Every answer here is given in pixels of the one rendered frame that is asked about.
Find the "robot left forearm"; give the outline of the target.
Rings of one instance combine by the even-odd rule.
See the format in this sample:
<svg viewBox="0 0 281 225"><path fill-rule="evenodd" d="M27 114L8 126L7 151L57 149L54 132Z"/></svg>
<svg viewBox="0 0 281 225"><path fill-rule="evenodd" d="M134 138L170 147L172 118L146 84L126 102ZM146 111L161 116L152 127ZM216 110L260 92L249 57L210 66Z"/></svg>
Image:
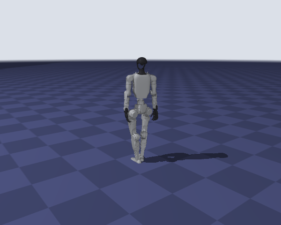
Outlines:
<svg viewBox="0 0 281 225"><path fill-rule="evenodd" d="M125 91L124 92L124 111L125 111L125 108L129 107L129 100L130 100L130 98L127 97L127 92ZM129 108L128 108L128 110L129 110Z"/></svg>

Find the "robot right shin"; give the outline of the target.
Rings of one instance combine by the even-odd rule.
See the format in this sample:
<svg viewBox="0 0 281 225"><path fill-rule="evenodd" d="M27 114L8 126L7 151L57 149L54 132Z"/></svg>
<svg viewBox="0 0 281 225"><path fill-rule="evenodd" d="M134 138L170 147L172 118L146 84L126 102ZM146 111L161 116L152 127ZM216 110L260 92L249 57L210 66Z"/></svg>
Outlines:
<svg viewBox="0 0 281 225"><path fill-rule="evenodd" d="M148 133L146 132L146 138L141 138L140 140L140 158L144 156L144 150L145 150L145 147L146 147L146 144L147 144L147 136L148 136Z"/></svg>

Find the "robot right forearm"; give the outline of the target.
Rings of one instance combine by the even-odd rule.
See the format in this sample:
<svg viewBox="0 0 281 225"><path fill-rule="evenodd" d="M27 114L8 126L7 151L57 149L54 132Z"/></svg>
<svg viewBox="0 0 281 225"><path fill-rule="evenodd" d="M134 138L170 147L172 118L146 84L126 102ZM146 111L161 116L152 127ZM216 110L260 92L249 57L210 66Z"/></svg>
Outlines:
<svg viewBox="0 0 281 225"><path fill-rule="evenodd" d="M153 109L155 109L157 105L157 94L152 96L152 105L153 105Z"/></svg>

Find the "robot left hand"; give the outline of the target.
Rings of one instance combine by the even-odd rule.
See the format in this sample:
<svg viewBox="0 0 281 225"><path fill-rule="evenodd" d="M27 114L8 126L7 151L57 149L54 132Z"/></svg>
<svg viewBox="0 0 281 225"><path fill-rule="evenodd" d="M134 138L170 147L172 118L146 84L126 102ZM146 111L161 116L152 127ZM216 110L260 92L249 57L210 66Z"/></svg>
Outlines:
<svg viewBox="0 0 281 225"><path fill-rule="evenodd" d="M128 122L131 122L131 121L129 121L129 119L128 119L128 108L125 108L125 111L124 111L124 113L125 113L125 117L126 117L126 120L128 121Z"/></svg>

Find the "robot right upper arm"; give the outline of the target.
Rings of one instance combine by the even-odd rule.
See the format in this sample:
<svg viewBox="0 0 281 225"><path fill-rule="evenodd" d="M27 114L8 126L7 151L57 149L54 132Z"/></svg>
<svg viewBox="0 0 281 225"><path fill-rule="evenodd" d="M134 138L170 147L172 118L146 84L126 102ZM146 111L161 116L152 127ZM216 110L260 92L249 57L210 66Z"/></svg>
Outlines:
<svg viewBox="0 0 281 225"><path fill-rule="evenodd" d="M150 75L151 76L151 95L156 95L156 76L155 75Z"/></svg>

